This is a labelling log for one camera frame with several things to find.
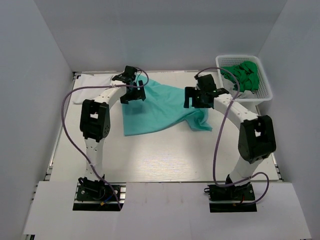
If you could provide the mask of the teal t shirt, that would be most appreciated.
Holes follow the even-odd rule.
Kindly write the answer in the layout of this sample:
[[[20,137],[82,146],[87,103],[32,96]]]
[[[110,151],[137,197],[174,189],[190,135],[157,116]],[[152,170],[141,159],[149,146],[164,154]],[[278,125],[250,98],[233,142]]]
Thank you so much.
[[[185,91],[150,79],[144,87],[146,99],[122,105],[123,134],[137,136],[159,132],[183,121],[192,131],[212,131],[206,108],[184,108]]]

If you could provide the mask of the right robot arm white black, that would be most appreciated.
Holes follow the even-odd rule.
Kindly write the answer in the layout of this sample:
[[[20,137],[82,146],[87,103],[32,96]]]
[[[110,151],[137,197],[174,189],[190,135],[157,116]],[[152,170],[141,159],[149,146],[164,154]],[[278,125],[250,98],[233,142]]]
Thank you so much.
[[[239,130],[239,159],[226,179],[226,195],[236,200],[244,193],[257,167],[276,150],[271,117],[260,116],[237,102],[225,88],[217,88],[212,75],[196,75],[195,87],[184,89],[184,107],[212,108],[222,114],[222,126],[229,119]]]

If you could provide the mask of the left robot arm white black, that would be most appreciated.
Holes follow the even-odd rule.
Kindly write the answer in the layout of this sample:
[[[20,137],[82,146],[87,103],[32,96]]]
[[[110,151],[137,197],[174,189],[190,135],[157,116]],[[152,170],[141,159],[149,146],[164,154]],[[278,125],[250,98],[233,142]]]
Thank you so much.
[[[80,115],[80,131],[86,147],[86,176],[90,179],[103,180],[103,148],[105,138],[111,130],[110,110],[120,101],[127,105],[130,101],[146,99],[144,86],[147,82],[139,80],[144,71],[138,67],[126,66],[124,71],[111,78],[109,86],[93,99],[85,99]]]

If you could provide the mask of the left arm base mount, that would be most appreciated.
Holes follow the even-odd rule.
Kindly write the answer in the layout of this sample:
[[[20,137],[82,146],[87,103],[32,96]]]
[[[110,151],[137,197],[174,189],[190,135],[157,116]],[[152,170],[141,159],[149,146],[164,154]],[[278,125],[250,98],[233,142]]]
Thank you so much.
[[[107,185],[101,180],[78,179],[73,211],[119,212],[125,203],[124,184]]]

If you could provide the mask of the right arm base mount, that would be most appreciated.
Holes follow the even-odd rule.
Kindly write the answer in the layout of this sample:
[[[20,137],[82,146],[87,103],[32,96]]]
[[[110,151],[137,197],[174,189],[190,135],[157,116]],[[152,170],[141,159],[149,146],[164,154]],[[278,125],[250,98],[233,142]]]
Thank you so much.
[[[210,213],[257,212],[254,189],[251,183],[242,186],[218,187],[215,184],[204,188],[209,196]]]

